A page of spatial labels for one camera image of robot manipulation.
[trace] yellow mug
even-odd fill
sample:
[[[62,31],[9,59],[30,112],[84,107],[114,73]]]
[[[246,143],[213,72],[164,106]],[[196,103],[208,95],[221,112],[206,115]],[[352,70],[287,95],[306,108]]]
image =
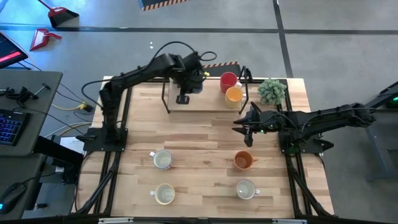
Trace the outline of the yellow mug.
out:
[[[229,108],[239,108],[242,104],[243,92],[240,88],[230,87],[225,93],[225,103]]]

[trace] cup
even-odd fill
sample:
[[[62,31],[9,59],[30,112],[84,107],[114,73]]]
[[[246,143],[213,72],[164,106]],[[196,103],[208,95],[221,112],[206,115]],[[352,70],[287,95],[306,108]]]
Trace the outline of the cup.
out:
[[[236,184],[236,195],[240,199],[249,200],[252,199],[255,195],[259,195],[260,190],[256,189],[254,183],[250,180],[240,180],[238,184]]]
[[[257,160],[258,158],[253,157],[249,152],[239,151],[235,154],[234,166],[239,170],[247,170],[253,165],[253,162]]]
[[[175,191],[170,184],[160,184],[155,191],[149,192],[150,196],[154,196],[157,203],[161,205],[168,205],[172,203],[175,197]]]
[[[223,93],[226,93],[226,91],[235,86],[235,84],[238,82],[238,78],[233,72],[226,72],[221,75],[220,78],[220,88]]]
[[[159,169],[167,170],[172,166],[172,155],[167,150],[150,152],[149,155],[154,160],[154,165]]]
[[[243,92],[238,87],[231,87],[225,93],[225,103],[229,108],[238,108],[242,104]]]

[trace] computer monitor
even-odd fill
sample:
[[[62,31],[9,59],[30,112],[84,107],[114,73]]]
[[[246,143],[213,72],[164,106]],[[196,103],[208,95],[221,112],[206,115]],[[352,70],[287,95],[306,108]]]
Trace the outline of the computer monitor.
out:
[[[0,33],[0,68],[27,59],[27,55]]]

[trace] computer mouse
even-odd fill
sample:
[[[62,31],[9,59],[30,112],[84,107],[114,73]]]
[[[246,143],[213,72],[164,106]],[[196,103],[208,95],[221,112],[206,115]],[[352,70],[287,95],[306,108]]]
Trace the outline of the computer mouse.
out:
[[[26,191],[23,183],[12,184],[0,197],[0,214],[9,213]]]

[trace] white paper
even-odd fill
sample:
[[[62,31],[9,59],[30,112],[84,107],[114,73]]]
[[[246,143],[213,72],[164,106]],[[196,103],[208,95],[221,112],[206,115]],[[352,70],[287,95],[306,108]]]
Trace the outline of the white paper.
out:
[[[64,137],[61,138],[60,145],[63,147],[67,147],[70,150],[78,152],[80,154],[86,155],[86,152],[83,150],[85,143],[77,140],[75,137]],[[55,167],[56,172],[63,172],[63,167]]]

